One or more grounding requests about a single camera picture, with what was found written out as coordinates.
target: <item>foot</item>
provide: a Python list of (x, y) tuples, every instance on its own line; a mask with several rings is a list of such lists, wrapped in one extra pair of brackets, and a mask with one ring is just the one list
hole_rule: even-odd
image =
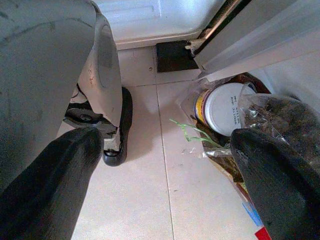
[(122, 87), (122, 111), (120, 119), (120, 150), (103, 151), (103, 160), (105, 164), (111, 167), (119, 166), (126, 161), (127, 143), (129, 130), (132, 124), (133, 104), (132, 97), (128, 89)]

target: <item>white tile floor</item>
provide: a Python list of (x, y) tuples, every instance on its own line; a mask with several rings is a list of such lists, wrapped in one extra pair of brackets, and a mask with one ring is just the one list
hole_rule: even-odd
[(99, 162), (72, 239), (255, 240), (230, 182), (169, 121), (187, 122), (175, 101), (199, 70), (157, 73), (155, 59), (152, 47), (119, 52), (133, 98), (127, 162)]

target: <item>container lid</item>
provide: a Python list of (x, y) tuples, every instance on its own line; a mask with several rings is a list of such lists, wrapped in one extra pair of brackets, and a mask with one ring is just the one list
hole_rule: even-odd
[[(229, 137), (233, 130), (241, 128), (238, 101), (243, 86), (242, 83), (221, 85), (210, 93), (205, 102), (206, 122), (224, 136)], [(255, 94), (255, 91), (246, 87), (242, 94)]]

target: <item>red paper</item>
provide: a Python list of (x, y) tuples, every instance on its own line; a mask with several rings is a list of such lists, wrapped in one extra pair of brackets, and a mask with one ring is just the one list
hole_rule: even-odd
[(258, 240), (271, 240), (271, 237), (269, 236), (265, 227), (261, 228), (254, 235), (258, 238)]

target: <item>plastic tub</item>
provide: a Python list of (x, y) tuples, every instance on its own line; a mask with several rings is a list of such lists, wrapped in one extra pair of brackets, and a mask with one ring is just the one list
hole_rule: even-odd
[[(234, 129), (241, 128), (238, 99), (243, 86), (242, 83), (227, 83), (201, 93), (195, 103), (196, 117), (217, 133), (231, 136)], [(250, 87), (242, 92), (255, 93)]]

